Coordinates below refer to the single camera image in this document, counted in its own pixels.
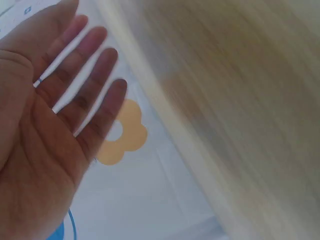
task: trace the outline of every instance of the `palm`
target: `palm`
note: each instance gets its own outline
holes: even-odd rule
[[[0,41],[0,125],[4,126],[0,137],[0,239],[45,239],[54,231],[125,97],[126,82],[115,81],[91,122],[74,136],[116,63],[117,52],[105,49],[74,99],[57,114],[52,110],[106,38],[102,27],[93,28],[48,78],[33,87],[85,27],[88,19],[78,16],[60,35],[76,6],[73,0],[48,8]],[[58,26],[55,34],[43,33],[48,25]],[[50,36],[35,39],[25,28]],[[19,39],[29,40],[23,42],[27,47],[21,47]]]

